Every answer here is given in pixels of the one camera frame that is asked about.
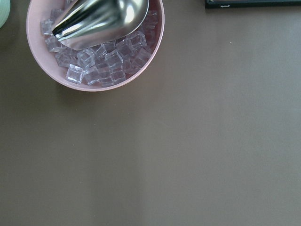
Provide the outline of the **black tray with glasses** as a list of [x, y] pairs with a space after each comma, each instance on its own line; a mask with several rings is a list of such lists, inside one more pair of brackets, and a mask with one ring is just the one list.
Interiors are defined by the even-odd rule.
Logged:
[[205, 0], [206, 8], [300, 6], [301, 0]]

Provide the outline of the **clear ice cubes pile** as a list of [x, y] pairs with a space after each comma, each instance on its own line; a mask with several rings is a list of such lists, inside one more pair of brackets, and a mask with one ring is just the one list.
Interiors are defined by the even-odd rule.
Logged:
[[154, 52], [159, 23], [159, 13], [154, 9], [148, 11], [133, 33], [83, 50], [63, 45], [52, 34], [51, 26], [61, 12], [60, 8], [53, 9], [50, 18], [40, 23], [40, 28], [46, 48], [63, 68], [67, 83], [102, 88], [117, 85], [139, 72]]

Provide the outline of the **metal ice scoop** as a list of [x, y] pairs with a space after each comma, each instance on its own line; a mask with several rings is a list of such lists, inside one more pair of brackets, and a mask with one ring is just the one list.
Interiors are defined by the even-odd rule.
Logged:
[[74, 50], [97, 46], [135, 31], [149, 4], [147, 0], [75, 0], [55, 20], [52, 34]]

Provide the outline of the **pink bowl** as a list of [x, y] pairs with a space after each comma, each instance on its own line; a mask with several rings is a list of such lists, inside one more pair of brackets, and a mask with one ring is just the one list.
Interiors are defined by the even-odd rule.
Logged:
[[154, 45], [151, 47], [150, 59], [137, 73], [133, 75], [127, 75], [126, 76], [127, 79], [125, 81], [110, 87], [102, 87], [100, 84], [88, 86], [86, 84], [76, 84], [67, 81], [66, 80], [67, 70], [58, 66], [54, 54], [48, 51], [45, 44], [45, 38], [40, 31], [40, 21], [47, 19], [52, 9], [63, 8], [64, 4], [65, 4], [64, 0], [31, 0], [27, 12], [27, 19], [26, 19], [27, 40], [33, 57], [35, 58], [36, 62], [41, 67], [41, 69], [50, 78], [52, 78], [59, 84], [74, 90], [79, 90], [84, 92], [101, 92], [101, 91], [117, 89], [119, 87], [122, 87], [132, 82], [139, 75], [141, 75], [149, 66], [151, 61], [154, 59], [160, 47], [163, 38], [163, 33], [164, 33], [164, 26], [165, 26], [165, 12], [164, 12], [163, 1], [161, 0], [150, 1], [150, 9], [155, 10], [158, 13], [158, 24], [155, 27], [156, 39]]

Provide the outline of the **mint green bowl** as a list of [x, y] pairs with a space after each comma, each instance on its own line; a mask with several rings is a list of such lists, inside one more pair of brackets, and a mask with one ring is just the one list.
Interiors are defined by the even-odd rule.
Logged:
[[5, 24], [8, 19], [11, 8], [10, 0], [0, 0], [0, 28]]

